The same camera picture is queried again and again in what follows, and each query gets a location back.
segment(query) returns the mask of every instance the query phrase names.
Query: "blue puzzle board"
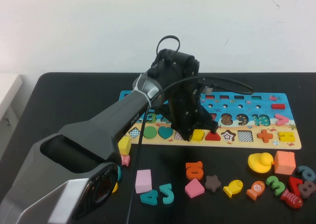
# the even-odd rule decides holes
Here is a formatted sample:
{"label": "blue puzzle board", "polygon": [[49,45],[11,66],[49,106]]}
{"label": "blue puzzle board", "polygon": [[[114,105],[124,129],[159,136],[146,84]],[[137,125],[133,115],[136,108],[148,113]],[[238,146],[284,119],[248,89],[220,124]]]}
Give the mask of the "blue puzzle board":
{"label": "blue puzzle board", "polygon": [[[119,99],[124,98],[130,92],[130,90],[123,90]],[[219,124],[216,137],[209,134],[208,130],[197,130],[193,140],[184,141],[176,131],[171,133],[170,123],[162,115],[156,115],[153,110],[150,110],[146,127],[155,127],[157,135],[151,139],[144,138],[143,143],[271,149],[301,148],[293,114],[284,93],[257,92],[253,95],[240,95],[233,92],[213,92],[210,95],[201,94],[200,102]],[[285,109],[273,109],[273,104],[282,104]],[[275,118],[276,115],[283,116],[285,120]],[[144,115],[126,134],[131,137],[132,143],[138,142],[143,119]],[[162,134],[162,131],[167,130],[169,130],[169,137]],[[266,142],[260,138],[262,134],[266,135],[265,132],[273,135]]]}

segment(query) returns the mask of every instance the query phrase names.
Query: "orange cube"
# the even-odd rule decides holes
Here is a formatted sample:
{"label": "orange cube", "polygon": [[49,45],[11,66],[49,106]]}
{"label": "orange cube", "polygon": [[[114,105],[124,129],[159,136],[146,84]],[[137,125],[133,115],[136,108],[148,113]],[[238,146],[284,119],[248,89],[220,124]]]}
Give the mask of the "orange cube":
{"label": "orange cube", "polygon": [[275,173],[291,175],[296,168],[294,152],[277,151],[275,156]]}

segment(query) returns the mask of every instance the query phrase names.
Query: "pink block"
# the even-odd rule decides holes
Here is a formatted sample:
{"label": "pink block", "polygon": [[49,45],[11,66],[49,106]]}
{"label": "pink block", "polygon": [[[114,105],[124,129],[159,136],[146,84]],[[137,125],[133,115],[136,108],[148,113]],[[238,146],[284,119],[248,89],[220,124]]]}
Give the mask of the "pink block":
{"label": "pink block", "polygon": [[123,156],[123,155],[121,155],[120,156],[121,157],[121,159],[122,159],[122,166],[128,166],[129,165],[129,161],[130,161],[130,156],[128,155],[128,156]]}
{"label": "pink block", "polygon": [[194,198],[200,194],[203,194],[205,192],[205,188],[202,186],[202,184],[195,178],[191,180],[190,183],[187,184],[185,188],[186,193],[190,198]]}
{"label": "pink block", "polygon": [[289,118],[286,118],[285,116],[282,116],[280,114],[275,114],[275,118],[279,119],[279,121],[276,122],[277,126],[281,126],[281,125],[286,124],[290,121]]}
{"label": "pink block", "polygon": [[296,168],[294,152],[277,151],[275,156],[275,173],[291,175]]}
{"label": "pink block", "polygon": [[152,174],[150,170],[139,170],[136,174],[136,193],[146,193],[152,190]]}

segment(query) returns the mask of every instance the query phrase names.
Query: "white wall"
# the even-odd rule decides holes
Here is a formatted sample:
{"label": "white wall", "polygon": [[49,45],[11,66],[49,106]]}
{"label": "white wall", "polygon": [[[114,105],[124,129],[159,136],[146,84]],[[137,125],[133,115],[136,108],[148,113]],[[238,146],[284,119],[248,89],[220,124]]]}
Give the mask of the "white wall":
{"label": "white wall", "polygon": [[[315,0],[0,0],[0,72],[143,72],[175,34],[202,72],[316,71]],[[176,47],[168,42],[163,46]]]}

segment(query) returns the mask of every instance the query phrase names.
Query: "yellow fish toy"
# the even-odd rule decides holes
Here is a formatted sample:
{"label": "yellow fish toy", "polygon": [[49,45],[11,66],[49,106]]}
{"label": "yellow fish toy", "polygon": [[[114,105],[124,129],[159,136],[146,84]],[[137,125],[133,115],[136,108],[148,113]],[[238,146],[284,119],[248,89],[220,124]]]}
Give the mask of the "yellow fish toy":
{"label": "yellow fish toy", "polygon": [[242,182],[236,179],[230,182],[228,186],[225,186],[223,190],[231,198],[233,194],[239,193],[241,191],[242,186]]}

